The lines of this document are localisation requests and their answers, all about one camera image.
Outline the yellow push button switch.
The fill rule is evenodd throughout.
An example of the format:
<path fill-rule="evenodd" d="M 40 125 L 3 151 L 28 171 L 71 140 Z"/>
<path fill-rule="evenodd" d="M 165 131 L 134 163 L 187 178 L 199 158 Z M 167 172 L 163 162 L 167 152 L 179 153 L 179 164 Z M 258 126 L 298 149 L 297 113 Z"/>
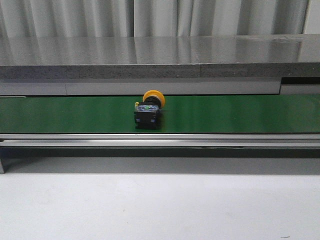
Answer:
<path fill-rule="evenodd" d="M 134 105 L 134 121 L 136 129 L 156 130 L 161 126 L 161 110 L 165 106 L 164 95 L 158 90 L 144 93 L 142 101 Z"/>

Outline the green conveyor belt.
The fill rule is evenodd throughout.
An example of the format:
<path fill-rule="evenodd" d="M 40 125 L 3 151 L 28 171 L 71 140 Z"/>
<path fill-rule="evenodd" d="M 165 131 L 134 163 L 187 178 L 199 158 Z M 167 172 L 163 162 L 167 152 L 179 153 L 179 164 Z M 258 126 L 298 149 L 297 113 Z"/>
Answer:
<path fill-rule="evenodd" d="M 140 95 L 3 97 L 2 134 L 136 133 Z M 297 95 L 171 95 L 158 133 L 317 133 L 320 97 Z"/>

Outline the grey stone counter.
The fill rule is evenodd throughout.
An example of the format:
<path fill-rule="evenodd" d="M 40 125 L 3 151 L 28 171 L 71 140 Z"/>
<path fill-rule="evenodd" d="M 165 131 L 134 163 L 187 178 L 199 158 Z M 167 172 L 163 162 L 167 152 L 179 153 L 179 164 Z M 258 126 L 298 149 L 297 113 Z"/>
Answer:
<path fill-rule="evenodd" d="M 0 40 L 2 96 L 317 94 L 317 34 Z"/>

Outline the white curtain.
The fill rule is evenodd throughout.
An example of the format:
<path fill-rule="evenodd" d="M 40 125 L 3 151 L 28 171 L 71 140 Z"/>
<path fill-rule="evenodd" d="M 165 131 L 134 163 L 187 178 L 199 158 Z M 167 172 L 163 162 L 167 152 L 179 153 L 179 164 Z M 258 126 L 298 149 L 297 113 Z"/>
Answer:
<path fill-rule="evenodd" d="M 0 35 L 173 37 L 317 34 L 317 0 L 3 0 Z"/>

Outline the aluminium conveyor frame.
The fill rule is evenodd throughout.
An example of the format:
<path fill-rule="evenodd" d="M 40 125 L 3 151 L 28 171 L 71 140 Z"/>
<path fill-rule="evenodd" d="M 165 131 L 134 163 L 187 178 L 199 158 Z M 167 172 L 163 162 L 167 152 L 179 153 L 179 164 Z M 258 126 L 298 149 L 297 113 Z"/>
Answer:
<path fill-rule="evenodd" d="M 0 170 L 59 174 L 318 175 L 308 133 L 1 133 Z"/>

